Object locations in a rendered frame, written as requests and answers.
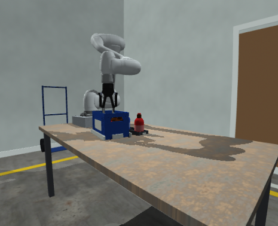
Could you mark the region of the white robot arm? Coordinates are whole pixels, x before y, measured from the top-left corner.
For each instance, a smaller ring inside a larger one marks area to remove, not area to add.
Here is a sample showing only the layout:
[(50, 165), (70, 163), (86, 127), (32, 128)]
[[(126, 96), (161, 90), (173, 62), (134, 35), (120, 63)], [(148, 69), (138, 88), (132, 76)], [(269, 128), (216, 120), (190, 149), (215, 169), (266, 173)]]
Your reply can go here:
[[(102, 53), (100, 58), (100, 71), (102, 83), (113, 83), (115, 91), (116, 74), (136, 75), (141, 70), (137, 60), (124, 57), (120, 51), (125, 48), (125, 40), (111, 34), (95, 33), (91, 37), (91, 44)], [(111, 49), (111, 50), (110, 50)], [(116, 91), (115, 91), (116, 92)], [(83, 99), (84, 112), (80, 116), (92, 116), (92, 111), (98, 111), (99, 95), (96, 90), (87, 90)]]

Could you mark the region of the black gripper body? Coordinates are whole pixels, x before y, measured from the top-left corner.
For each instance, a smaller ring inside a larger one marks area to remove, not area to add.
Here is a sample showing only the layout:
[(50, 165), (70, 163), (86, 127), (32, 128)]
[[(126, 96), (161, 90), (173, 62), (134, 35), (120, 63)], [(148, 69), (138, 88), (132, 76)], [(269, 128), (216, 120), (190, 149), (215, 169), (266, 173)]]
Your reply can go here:
[(103, 95), (105, 94), (105, 92), (106, 92), (106, 97), (109, 97), (108, 92), (111, 92), (111, 96), (114, 94), (114, 85), (113, 85), (113, 83), (103, 83), (102, 84), (102, 93), (103, 93)]

